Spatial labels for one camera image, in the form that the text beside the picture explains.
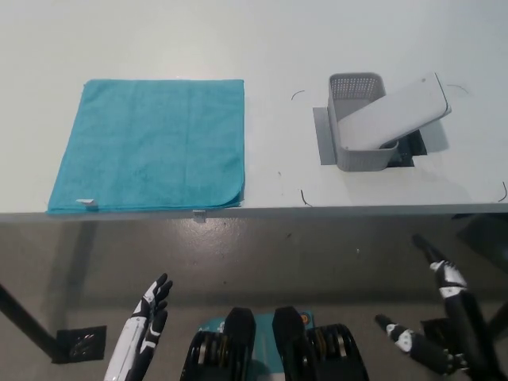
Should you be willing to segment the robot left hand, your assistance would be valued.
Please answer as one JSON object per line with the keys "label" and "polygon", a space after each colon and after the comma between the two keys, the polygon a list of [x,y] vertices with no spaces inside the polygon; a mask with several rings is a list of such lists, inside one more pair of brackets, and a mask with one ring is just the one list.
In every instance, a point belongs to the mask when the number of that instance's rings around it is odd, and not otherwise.
{"label": "robot left hand", "polygon": [[106,370],[105,380],[142,380],[167,321],[173,282],[163,273],[145,291],[126,320]]}

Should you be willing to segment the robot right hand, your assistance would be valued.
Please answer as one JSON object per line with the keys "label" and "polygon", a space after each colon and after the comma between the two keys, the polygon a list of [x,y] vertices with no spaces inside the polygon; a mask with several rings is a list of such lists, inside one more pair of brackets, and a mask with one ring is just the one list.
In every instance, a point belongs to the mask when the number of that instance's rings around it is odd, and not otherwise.
{"label": "robot right hand", "polygon": [[458,267],[423,236],[415,234],[412,241],[424,253],[435,275],[448,321],[456,334],[458,353],[395,323],[384,314],[375,316],[376,323],[401,352],[439,375],[463,370],[472,380],[503,379],[487,324]]}

